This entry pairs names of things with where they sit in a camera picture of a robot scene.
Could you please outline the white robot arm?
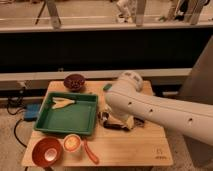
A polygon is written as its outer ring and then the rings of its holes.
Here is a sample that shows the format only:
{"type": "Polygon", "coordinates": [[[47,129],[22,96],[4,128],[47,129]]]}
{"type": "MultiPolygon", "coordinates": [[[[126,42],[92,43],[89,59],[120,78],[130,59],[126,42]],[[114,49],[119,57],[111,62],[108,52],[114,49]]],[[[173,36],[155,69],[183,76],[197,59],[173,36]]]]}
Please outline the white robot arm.
{"type": "Polygon", "coordinates": [[[132,115],[213,146],[213,105],[146,95],[142,86],[142,77],[127,70],[106,92],[105,101],[120,120],[132,115]]]}

